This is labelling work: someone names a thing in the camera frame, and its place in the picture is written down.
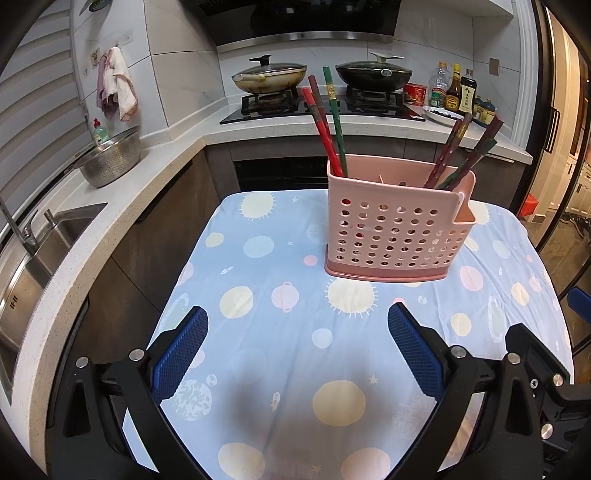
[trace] blue gripper pad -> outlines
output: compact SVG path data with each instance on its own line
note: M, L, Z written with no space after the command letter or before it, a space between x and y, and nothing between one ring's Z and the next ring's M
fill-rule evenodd
M390 307L388 329L423 393L441 400L445 392L444 368L421 334L427 329L417 323L402 303Z
M187 317L181 322L180 332L154 367L151 394L156 405L160 405L160 402L172 397L177 391L207 335L209 321L205 310L193 307Z
M585 322L591 323L591 297L578 287L573 287L567 295L569 307Z

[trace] pink towel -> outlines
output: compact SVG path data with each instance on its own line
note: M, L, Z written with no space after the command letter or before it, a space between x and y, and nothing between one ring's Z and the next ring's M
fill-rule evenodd
M134 84L118 47L109 50L103 82L107 96L113 96L113 101L119 104L121 121L130 120L138 109L138 97L135 94Z
M111 120L117 113L119 105L115 102L113 95L107 95L105 89L105 66L107 62L107 55L100 58L99 63L99 78L96 85L96 106L100 108L105 117Z

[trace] red chopstick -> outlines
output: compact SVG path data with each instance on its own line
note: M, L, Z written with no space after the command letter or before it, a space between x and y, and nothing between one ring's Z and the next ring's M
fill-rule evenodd
M335 153L335 147L332 144L330 139L330 133L326 129L324 122L322 121L322 117L320 116L320 112L318 111L318 107L316 106L316 102L314 101L314 96L309 88L304 87L302 88L302 92L304 92L304 99L306 99L306 103L308 104L308 108L310 109L310 113L314 118L314 123L316 124L316 128L318 129L318 133L320 134L320 139L324 145L324 149L328 155L330 166L332 167L333 174L337 177L344 177L343 168L340 166L340 162L338 157Z
M322 96L320 95L320 89L318 88L316 77L314 75L308 75L308 81L310 82L310 88L312 89L312 96L314 97L314 101L316 102L316 106L318 107L318 111L322 117L322 123L324 123L324 126L330 134L329 121L326 118L326 110L324 110L324 105L322 105Z

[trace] white countertop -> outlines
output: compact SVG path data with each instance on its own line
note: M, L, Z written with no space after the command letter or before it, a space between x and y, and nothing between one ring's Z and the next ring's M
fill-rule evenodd
M96 190L76 171L44 200L54 212L107 203L73 245L49 282L31 318L17 360L12 404L0 398L2 411L17 438L45 468L45 428L48 400L60 355L86 295L107 259L150 201L206 145L253 138L317 135L309 116L257 119L220 125L238 106L226 105L172 142L146 148L142 161L116 182ZM444 143L450 128L425 122L370 116L342 116L345 135L369 135ZM468 129L462 147L473 148L483 129ZM492 154L508 161L531 164L532 158L503 135ZM33 222L37 232L42 218ZM7 250L14 248L9 243Z

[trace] stainless steel sink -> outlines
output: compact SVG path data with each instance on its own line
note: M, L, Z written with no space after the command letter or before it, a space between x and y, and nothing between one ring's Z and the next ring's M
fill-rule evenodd
M18 352L37 302L76 239L105 205L56 213L54 224L46 224L37 236L39 247L33 256L15 249L5 262L17 266L0 285L0 380L9 398Z

